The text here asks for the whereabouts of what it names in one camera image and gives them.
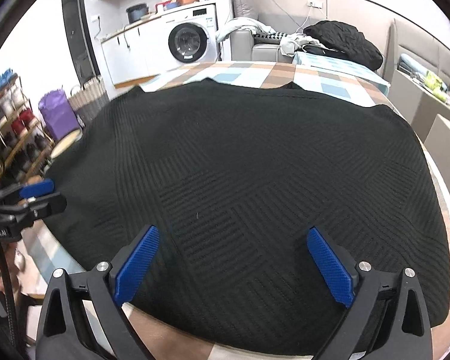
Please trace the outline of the wooden shoe rack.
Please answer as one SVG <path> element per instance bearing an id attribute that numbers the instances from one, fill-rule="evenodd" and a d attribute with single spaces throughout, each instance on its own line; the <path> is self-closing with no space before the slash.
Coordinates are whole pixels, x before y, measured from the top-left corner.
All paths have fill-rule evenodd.
<path id="1" fill-rule="evenodd" d="M 0 189 L 38 180 L 54 146 L 20 75 L 11 69 L 0 74 Z"/>

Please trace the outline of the woven two-tone laundry basket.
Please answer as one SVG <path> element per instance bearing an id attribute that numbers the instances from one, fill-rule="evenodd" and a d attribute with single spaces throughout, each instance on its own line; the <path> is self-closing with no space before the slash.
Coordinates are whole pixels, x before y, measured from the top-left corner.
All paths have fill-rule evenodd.
<path id="1" fill-rule="evenodd" d="M 68 102 L 82 124 L 90 125 L 101 109 L 110 102 L 102 77 L 93 77 L 79 90 L 70 92 Z"/>

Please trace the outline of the black knitted sweater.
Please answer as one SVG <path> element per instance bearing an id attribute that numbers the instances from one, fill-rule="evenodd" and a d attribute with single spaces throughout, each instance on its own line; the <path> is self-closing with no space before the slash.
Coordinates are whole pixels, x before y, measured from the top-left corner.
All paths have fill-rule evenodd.
<path id="1" fill-rule="evenodd" d="M 388 106 L 289 83 L 201 80 L 105 106 L 48 177 L 46 225 L 85 269 L 147 224 L 156 258 L 135 307 L 193 336 L 259 353 L 316 353 L 344 308 L 306 247 L 328 233 L 356 261 L 418 275 L 430 323 L 450 308 L 446 227 L 421 144 Z"/>

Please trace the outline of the purple bag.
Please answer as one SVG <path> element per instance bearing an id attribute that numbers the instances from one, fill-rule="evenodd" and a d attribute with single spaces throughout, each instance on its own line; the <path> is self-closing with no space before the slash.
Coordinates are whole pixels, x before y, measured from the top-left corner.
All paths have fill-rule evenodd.
<path id="1" fill-rule="evenodd" d="M 63 89 L 53 90 L 45 94 L 40 99 L 38 108 L 47 130 L 55 141 L 59 141 L 74 130 L 80 129 L 74 110 Z"/>

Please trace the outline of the beige plastic trash bin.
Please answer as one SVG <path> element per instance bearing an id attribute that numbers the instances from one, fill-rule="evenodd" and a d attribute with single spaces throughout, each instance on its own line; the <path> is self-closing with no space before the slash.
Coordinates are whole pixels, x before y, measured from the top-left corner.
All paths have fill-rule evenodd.
<path id="1" fill-rule="evenodd" d="M 62 153 L 68 150 L 76 141 L 79 141 L 83 136 L 83 131 L 81 129 L 76 129 L 66 136 L 64 136 L 60 141 L 55 144 L 50 154 L 50 158 L 54 160 L 59 157 Z"/>

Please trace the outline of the lime green toy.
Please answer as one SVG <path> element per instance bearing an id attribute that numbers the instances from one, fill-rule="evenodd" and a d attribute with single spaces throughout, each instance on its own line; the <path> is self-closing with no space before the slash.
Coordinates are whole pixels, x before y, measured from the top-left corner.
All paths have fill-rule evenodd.
<path id="1" fill-rule="evenodd" d="M 441 78 L 434 72 L 427 70 L 424 76 L 424 85 L 440 101 L 447 103 L 447 87 Z"/>

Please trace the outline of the dark pot on counter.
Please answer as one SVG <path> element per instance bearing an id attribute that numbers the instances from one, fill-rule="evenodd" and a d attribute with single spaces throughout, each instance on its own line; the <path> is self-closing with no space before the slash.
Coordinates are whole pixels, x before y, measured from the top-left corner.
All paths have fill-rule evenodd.
<path id="1" fill-rule="evenodd" d="M 127 19 L 129 24 L 133 24 L 139 21 L 143 16 L 149 13 L 149 7 L 146 3 L 142 2 L 126 9 Z"/>

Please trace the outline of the grey sofa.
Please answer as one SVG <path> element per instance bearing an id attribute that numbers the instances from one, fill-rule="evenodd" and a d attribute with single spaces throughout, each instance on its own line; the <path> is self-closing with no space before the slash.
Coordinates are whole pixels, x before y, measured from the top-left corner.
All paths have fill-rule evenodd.
<path id="1" fill-rule="evenodd" d="M 292 33 L 297 24 L 272 0 L 233 0 L 235 18 L 248 17 L 266 24 L 278 33 Z M 282 55 L 280 41 L 265 39 L 250 29 L 238 29 L 230 35 L 232 60 L 291 63 Z"/>

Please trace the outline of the light blue pillow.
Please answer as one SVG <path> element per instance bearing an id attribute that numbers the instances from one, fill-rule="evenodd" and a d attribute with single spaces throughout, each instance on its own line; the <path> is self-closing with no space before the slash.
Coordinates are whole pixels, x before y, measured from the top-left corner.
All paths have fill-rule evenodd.
<path id="1" fill-rule="evenodd" d="M 426 77 L 428 69 L 414 60 L 410 55 L 402 53 L 398 59 L 397 69 L 411 77 Z"/>

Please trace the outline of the black quilted jacket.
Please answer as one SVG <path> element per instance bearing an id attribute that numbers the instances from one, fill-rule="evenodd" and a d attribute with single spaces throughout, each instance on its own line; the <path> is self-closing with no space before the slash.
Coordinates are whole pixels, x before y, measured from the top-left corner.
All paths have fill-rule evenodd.
<path id="1" fill-rule="evenodd" d="M 372 71 L 381 68 L 384 57 L 379 49 L 356 27 L 336 20 L 321 20 L 303 29 L 303 33 L 318 40 L 337 57 L 361 64 Z"/>

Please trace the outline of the white grey clothes pile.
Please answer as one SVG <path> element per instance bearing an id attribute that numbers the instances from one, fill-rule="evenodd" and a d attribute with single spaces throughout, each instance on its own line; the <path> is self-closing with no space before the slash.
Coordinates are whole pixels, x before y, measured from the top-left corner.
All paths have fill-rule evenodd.
<path id="1" fill-rule="evenodd" d="M 280 54 L 283 56 L 293 56 L 296 51 L 304 50 L 305 47 L 319 47 L 325 49 L 326 46 L 319 40 L 300 33 L 280 33 L 272 27 L 249 17 L 237 17 L 224 24 L 215 39 L 218 43 L 230 38 L 236 31 L 249 31 L 252 38 L 266 44 L 275 44 L 279 46 Z"/>

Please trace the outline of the plaid checkered bed sheet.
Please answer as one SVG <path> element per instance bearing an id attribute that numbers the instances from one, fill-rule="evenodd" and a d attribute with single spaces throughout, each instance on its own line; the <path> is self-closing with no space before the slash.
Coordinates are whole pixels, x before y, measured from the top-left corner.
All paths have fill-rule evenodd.
<path id="1" fill-rule="evenodd" d="M 333 73 L 288 63 L 193 63 L 189 67 L 179 67 L 153 79 L 140 80 L 138 85 L 145 92 L 153 92 L 204 78 L 235 86 L 264 89 L 278 88 L 289 82 L 295 82 L 303 89 L 314 92 L 320 92 L 320 85 L 330 84 L 335 88 L 348 90 L 353 96 L 353 102 L 359 105 L 392 104 L 378 88 L 363 79 L 345 73 Z M 428 155 L 426 158 L 450 247 L 450 192 L 432 156 Z M 26 267 L 19 276 L 25 294 L 43 296 L 49 279 L 57 268 L 64 268 L 71 273 L 81 271 L 80 265 L 71 258 L 44 223 L 38 222 L 24 234 L 25 238 L 20 242 L 18 249 L 26 260 Z M 152 351 L 159 359 L 263 358 L 260 353 L 210 344 L 188 336 L 152 319 L 131 305 L 125 306 L 124 312 L 131 319 L 139 336 L 152 345 Z M 433 328 L 432 340 L 433 357 L 445 359 L 450 354 L 450 311 L 445 322 Z"/>

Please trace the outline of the white front-load washing machine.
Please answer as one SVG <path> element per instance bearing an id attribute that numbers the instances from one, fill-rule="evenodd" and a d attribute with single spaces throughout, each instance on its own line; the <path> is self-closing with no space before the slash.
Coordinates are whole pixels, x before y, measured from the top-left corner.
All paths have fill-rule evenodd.
<path id="1" fill-rule="evenodd" d="M 161 17 L 164 30 L 162 60 L 166 68 L 218 59 L 218 21 L 215 3 L 175 10 Z"/>

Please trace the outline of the light blue plaid folded blanket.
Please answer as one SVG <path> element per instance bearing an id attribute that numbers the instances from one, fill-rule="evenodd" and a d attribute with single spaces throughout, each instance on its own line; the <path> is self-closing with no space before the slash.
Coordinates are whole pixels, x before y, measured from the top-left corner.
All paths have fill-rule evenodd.
<path id="1" fill-rule="evenodd" d="M 344 73 L 350 76 L 358 77 L 376 86 L 386 97 L 389 96 L 391 84 L 381 76 L 359 63 L 333 58 L 322 55 L 313 55 L 298 51 L 295 53 L 292 63 L 296 65 L 307 66 L 309 68 L 318 68 L 335 73 Z"/>

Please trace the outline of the white wall power socket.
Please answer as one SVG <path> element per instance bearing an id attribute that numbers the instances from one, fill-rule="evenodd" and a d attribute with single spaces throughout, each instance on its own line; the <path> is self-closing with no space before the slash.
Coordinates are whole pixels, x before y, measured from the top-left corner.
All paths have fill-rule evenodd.
<path id="1" fill-rule="evenodd" d="M 310 8 L 315 9 L 323 9 L 323 3 L 322 2 L 308 2 L 307 6 Z"/>

